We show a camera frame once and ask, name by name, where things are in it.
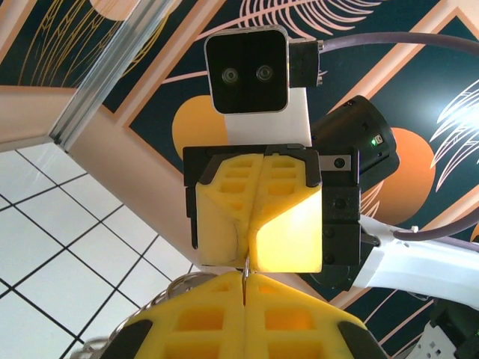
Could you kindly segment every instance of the metal hook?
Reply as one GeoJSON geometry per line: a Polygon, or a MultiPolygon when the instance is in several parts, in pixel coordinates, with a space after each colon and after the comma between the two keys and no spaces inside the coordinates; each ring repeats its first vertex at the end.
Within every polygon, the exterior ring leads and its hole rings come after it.
{"type": "Polygon", "coordinates": [[[246,257],[245,268],[242,270],[241,282],[242,282],[242,303],[246,305],[246,280],[248,279],[251,273],[249,267],[249,254],[246,257]]]}

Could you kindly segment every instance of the cable connector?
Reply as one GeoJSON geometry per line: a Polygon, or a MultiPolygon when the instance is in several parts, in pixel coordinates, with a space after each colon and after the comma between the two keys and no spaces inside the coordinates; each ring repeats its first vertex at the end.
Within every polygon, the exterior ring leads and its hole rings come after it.
{"type": "Polygon", "coordinates": [[[323,83],[320,75],[322,40],[290,40],[290,88],[315,88],[323,83]]]}

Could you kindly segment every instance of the screw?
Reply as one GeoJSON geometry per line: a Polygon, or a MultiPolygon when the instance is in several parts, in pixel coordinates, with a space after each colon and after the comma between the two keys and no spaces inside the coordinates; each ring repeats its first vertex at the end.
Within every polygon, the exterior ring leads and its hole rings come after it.
{"type": "Polygon", "coordinates": [[[335,207],[338,209],[343,209],[344,207],[346,207],[346,201],[342,198],[338,198],[337,200],[335,200],[335,207]]]}
{"type": "Polygon", "coordinates": [[[335,167],[343,168],[346,162],[343,159],[335,159],[335,167]]]}

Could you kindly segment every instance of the orange circle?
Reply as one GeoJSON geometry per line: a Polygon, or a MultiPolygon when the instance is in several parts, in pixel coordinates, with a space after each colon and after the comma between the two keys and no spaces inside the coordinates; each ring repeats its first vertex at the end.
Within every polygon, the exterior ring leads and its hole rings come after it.
{"type": "Polygon", "coordinates": [[[479,236],[479,224],[472,231],[471,242],[474,240],[474,238],[476,238],[476,236],[479,236]]]}
{"type": "MultiPolygon", "coordinates": [[[[176,0],[169,13],[175,11],[182,0],[176,0]]],[[[124,21],[139,3],[139,0],[90,0],[91,6],[106,19],[124,21]]]]}
{"type": "Polygon", "coordinates": [[[186,100],[174,115],[171,134],[180,158],[184,147],[228,144],[225,116],[216,112],[210,95],[186,100]]]}
{"type": "Polygon", "coordinates": [[[374,218],[399,224],[422,207],[433,187],[436,169],[431,168],[434,152],[421,136],[407,129],[393,128],[392,131],[400,166],[382,184],[376,197],[379,208],[374,218]]]}

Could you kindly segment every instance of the metal chain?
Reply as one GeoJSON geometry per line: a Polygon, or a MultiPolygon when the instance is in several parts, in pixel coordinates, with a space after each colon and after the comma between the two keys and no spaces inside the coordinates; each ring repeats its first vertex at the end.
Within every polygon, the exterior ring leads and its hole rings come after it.
{"type": "Polygon", "coordinates": [[[118,335],[118,333],[120,333],[125,324],[131,318],[137,316],[139,313],[149,310],[151,307],[154,307],[164,301],[182,295],[183,293],[186,293],[189,290],[200,286],[201,284],[213,279],[214,277],[216,277],[216,274],[200,271],[195,273],[188,273],[173,280],[167,289],[159,293],[155,298],[153,298],[143,307],[135,311],[131,316],[128,316],[125,320],[123,320],[116,327],[116,329],[113,330],[109,337],[94,338],[85,342],[83,348],[71,354],[70,359],[100,359],[108,345],[113,341],[113,339],[118,335]]]}

